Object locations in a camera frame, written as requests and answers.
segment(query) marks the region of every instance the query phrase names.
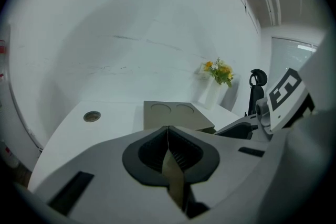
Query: white countertop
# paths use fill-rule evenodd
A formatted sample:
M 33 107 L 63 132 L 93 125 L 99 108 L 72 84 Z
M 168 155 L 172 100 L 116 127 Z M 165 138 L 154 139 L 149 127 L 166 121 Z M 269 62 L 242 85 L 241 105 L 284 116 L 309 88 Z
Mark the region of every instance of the white countertop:
M 240 117 L 215 105 L 207 110 L 199 103 L 193 105 L 219 130 Z M 96 122 L 85 122 L 89 111 L 99 111 Z M 80 102 L 58 126 L 40 155 L 29 181 L 32 192 L 56 169 L 81 152 L 98 143 L 143 130 L 143 103 Z

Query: black slot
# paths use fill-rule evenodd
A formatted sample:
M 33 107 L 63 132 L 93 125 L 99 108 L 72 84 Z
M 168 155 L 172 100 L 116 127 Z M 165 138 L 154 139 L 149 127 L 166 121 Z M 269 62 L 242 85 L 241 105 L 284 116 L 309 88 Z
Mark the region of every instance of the black slot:
M 219 136 L 225 136 L 230 138 L 238 138 L 238 139 L 251 139 L 250 132 L 252 131 L 251 124 L 247 122 L 241 122 L 229 129 L 218 133 Z
M 265 153 L 265 151 L 255 150 L 249 147 L 241 147 L 238 151 L 257 157 L 262 157 Z
M 79 197 L 87 188 L 94 175 L 84 172 L 78 172 L 70 182 L 51 200 L 49 206 L 61 213 L 67 215 L 75 205 Z

